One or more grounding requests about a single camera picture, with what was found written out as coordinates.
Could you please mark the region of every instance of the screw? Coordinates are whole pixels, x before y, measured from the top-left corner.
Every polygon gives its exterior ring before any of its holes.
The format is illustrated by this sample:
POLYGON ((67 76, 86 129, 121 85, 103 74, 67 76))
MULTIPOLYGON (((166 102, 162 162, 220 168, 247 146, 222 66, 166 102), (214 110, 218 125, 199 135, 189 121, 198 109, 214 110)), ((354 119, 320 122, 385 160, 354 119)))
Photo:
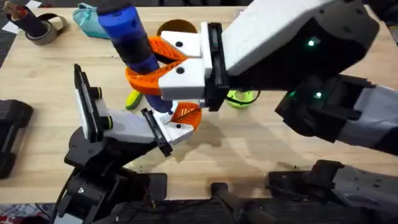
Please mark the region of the screw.
POLYGON ((182 73, 184 73, 185 72, 185 69, 183 68, 183 67, 178 67, 177 68, 177 73, 178 74, 182 74, 182 73))
POLYGON ((177 42, 175 43, 175 45, 176 45, 177 47, 182 47, 184 44, 183 44, 181 41, 177 41, 177 42))

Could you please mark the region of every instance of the green led light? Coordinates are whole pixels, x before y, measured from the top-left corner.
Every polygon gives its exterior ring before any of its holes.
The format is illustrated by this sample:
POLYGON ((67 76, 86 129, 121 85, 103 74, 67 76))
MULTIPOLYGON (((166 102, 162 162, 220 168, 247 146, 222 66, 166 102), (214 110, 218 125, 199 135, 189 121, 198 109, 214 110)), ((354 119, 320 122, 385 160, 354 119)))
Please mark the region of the green led light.
POLYGON ((318 92, 313 97, 316 98, 316 99, 320 99, 322 97, 322 93, 318 92))
POLYGON ((310 47, 315 46, 315 41, 313 41, 313 40, 308 41, 308 46, 310 46, 310 47))
POLYGON ((293 91, 289 94, 290 97, 293 97, 296 94, 296 91, 293 91))

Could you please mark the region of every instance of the brown object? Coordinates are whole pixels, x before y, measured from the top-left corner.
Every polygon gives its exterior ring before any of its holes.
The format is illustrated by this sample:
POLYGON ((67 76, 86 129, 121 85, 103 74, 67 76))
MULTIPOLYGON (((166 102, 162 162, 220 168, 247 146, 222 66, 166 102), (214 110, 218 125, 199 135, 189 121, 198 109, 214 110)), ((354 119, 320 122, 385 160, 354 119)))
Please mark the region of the brown object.
MULTIPOLYGON (((149 36, 175 18, 200 22, 220 21, 224 29, 242 7, 138 7, 149 36)), ((126 68, 109 41, 91 39, 73 22, 75 8, 51 11, 70 23, 65 35, 49 46, 38 47, 17 34, 0 69, 0 96, 32 105, 35 113, 26 129, 10 179, 0 181, 0 203, 54 202, 73 167, 63 160, 80 118, 73 85, 73 64, 79 63, 90 83, 103 88, 109 108, 122 109, 131 87, 126 68)), ((383 23, 364 60, 344 74, 398 88, 398 48, 383 23)), ((203 110, 202 122, 188 140, 174 147, 169 158, 154 149, 126 167, 168 175, 167 198, 209 198, 212 182, 227 182, 240 197, 269 197, 264 190, 268 172, 310 170, 318 159, 340 161, 370 172, 398 175, 398 157, 362 147, 299 136, 275 113, 285 92, 264 91, 248 110, 226 103, 217 113, 203 110)), ((148 107, 145 100, 137 111, 148 107)))
POLYGON ((160 36, 162 31, 177 31, 177 32, 191 32, 197 33, 195 26, 183 19, 173 19, 163 23, 156 32, 156 35, 160 36))

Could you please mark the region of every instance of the black clamp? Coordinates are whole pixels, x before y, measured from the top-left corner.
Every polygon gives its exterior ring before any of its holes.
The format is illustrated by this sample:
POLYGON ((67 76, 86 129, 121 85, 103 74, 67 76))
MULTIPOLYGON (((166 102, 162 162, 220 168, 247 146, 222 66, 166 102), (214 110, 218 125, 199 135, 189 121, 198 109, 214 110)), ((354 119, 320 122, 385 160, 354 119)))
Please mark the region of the black clamp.
POLYGON ((318 160, 311 171, 270 172, 266 189, 274 198, 341 203, 331 190, 335 188, 333 179, 342 168, 344 165, 340 162, 318 160))

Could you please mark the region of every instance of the tape roll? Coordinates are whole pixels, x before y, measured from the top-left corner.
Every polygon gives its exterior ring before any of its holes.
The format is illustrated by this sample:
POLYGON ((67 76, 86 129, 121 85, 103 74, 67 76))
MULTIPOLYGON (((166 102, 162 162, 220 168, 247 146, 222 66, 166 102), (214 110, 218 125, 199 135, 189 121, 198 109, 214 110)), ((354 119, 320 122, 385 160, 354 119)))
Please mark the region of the tape roll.
POLYGON ((52 43, 68 27, 67 20, 64 17, 58 16, 54 13, 45 13, 37 18, 40 19, 43 25, 47 27, 47 32, 39 37, 32 37, 27 32, 25 32, 26 38, 32 41, 35 45, 41 46, 52 43), (59 30, 57 30, 57 28, 49 21, 50 19, 55 17, 59 17, 62 21, 62 28, 59 30))

